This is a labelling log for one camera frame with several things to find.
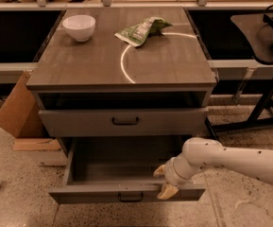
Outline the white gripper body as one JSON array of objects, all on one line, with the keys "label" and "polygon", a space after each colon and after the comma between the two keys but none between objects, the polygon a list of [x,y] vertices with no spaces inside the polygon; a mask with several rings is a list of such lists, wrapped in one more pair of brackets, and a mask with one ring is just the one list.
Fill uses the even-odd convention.
[{"label": "white gripper body", "polygon": [[181,153],[172,157],[164,167],[164,178],[174,186],[182,186],[190,182],[191,178],[206,169],[203,164],[194,164]]}]

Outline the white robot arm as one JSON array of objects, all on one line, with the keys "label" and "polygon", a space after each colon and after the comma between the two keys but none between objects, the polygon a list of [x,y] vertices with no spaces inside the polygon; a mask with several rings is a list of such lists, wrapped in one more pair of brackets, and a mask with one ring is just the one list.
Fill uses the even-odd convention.
[{"label": "white robot arm", "polygon": [[183,144],[181,154],[154,171],[154,177],[165,178],[157,198],[172,198],[193,176],[214,166],[222,166],[273,185],[273,150],[229,148],[216,140],[192,137]]}]

